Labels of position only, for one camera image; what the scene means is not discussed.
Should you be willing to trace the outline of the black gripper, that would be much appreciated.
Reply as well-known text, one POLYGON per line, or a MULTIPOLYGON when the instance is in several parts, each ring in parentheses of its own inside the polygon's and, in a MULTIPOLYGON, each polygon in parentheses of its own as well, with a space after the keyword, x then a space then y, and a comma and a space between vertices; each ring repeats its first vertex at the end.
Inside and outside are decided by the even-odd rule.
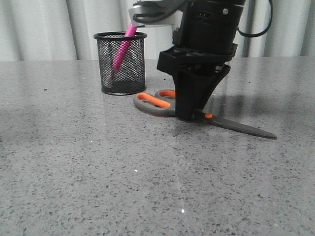
POLYGON ((236 53, 234 38, 244 5, 243 0, 185 2, 181 25, 173 32, 173 47, 160 52, 157 63, 159 71, 174 74, 177 117, 190 120, 195 110, 203 110, 230 72, 224 63, 236 53))

